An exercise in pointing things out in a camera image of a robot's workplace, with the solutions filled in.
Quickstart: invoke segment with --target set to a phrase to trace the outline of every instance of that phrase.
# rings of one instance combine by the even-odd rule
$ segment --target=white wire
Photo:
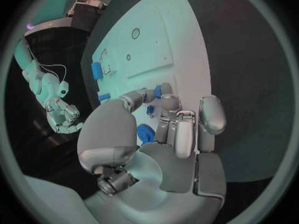
[[[65,77],[66,77],[66,67],[65,67],[64,65],[44,65],[44,64],[41,64],[41,63],[38,61],[38,59],[36,58],[36,56],[33,54],[32,50],[30,49],[30,46],[29,46],[28,42],[26,41],[26,39],[25,39],[25,42],[26,42],[26,45],[27,45],[27,47],[28,47],[28,49],[29,49],[30,54],[31,54],[32,57],[37,61],[38,65],[39,65],[40,67],[42,67],[43,69],[45,69],[46,71],[53,73],[53,74],[57,77],[58,80],[59,80],[59,77],[58,77],[57,73],[55,73],[54,71],[51,71],[51,70],[45,68],[45,66],[46,66],[46,67],[50,67],[50,66],[62,66],[62,67],[64,68],[64,76],[63,76],[62,81],[64,81],[64,79],[65,79]]]

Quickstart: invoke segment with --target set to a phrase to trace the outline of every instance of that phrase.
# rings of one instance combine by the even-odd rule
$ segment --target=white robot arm
[[[41,71],[41,64],[31,57],[24,37],[17,44],[14,56],[31,91],[46,109],[47,120],[51,128],[56,133],[74,133],[80,130],[83,123],[73,125],[80,115],[78,109],[61,99],[68,93],[69,84],[66,81],[60,82],[58,77],[52,73]]]

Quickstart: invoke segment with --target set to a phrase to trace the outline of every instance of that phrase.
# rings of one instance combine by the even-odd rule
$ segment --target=blue component
[[[104,94],[102,96],[98,96],[99,101],[103,101],[110,98],[110,93]]]
[[[155,131],[147,124],[140,124],[137,127],[137,135],[142,141],[142,145],[154,142]]]
[[[154,96],[158,99],[161,99],[161,86],[157,86],[154,89]]]
[[[94,62],[91,64],[92,76],[95,80],[103,78],[103,72],[100,62]]]
[[[151,115],[154,111],[154,106],[150,105],[147,107],[147,115]]]

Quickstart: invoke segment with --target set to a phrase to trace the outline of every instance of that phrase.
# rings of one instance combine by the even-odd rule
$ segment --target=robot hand
[[[74,133],[83,127],[83,123],[72,125],[80,113],[74,105],[60,98],[54,98],[47,106],[47,120],[56,133]]]

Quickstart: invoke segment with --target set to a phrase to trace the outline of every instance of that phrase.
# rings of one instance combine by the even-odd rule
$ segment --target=gray robot arm
[[[83,124],[72,125],[80,113],[74,105],[68,105],[62,98],[68,93],[69,84],[60,82],[52,73],[41,71],[41,65],[31,57],[25,38],[22,38],[14,52],[24,78],[38,102],[46,109],[47,120],[56,133],[73,133]]]

